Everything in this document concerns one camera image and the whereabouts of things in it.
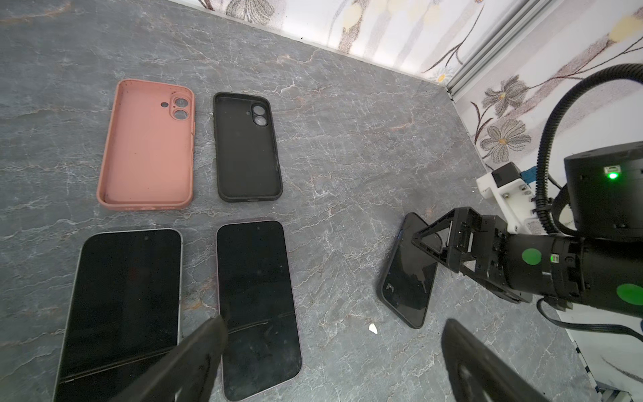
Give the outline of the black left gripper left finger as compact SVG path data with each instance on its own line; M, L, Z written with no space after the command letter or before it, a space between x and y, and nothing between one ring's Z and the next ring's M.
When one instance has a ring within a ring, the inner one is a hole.
M114 401L208 401L228 344L224 318L209 318Z

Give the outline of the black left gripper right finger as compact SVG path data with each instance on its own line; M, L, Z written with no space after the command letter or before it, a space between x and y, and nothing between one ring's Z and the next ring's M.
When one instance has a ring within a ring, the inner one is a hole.
M454 318L445 322L441 348L457 401L546 400Z

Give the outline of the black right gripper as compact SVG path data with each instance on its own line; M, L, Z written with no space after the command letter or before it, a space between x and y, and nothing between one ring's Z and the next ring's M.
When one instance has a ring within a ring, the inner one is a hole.
M436 261L510 303L530 303L532 295L510 288L504 268L507 223L470 207L449 213L415 232L412 244Z

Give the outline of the phone with black screen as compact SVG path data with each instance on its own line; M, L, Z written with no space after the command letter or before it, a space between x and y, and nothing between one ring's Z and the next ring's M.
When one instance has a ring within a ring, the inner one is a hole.
M100 233L83 244L55 401L108 401L177 346L182 264L175 229Z

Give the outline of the black phone case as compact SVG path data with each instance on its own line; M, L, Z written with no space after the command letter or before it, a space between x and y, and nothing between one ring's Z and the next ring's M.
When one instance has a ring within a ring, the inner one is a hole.
M268 100L219 92L213 112L219 197L229 203L279 199L283 182Z

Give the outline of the pink phone case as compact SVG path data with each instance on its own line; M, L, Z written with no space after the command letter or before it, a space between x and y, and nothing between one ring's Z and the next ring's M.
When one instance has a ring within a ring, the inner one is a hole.
M194 194L195 95L187 87L117 84L96 197L111 210L184 209Z

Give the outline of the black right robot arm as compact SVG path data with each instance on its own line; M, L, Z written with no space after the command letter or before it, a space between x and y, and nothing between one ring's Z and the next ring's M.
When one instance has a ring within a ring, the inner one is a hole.
M564 115L580 97L616 80L642 81L639 64L581 80L554 107L540 140L533 212L544 234L522 234L506 215L452 209L413 235L413 245L511 303L579 304L642 315L642 145L581 152L564 161L567 183L548 195L549 160Z

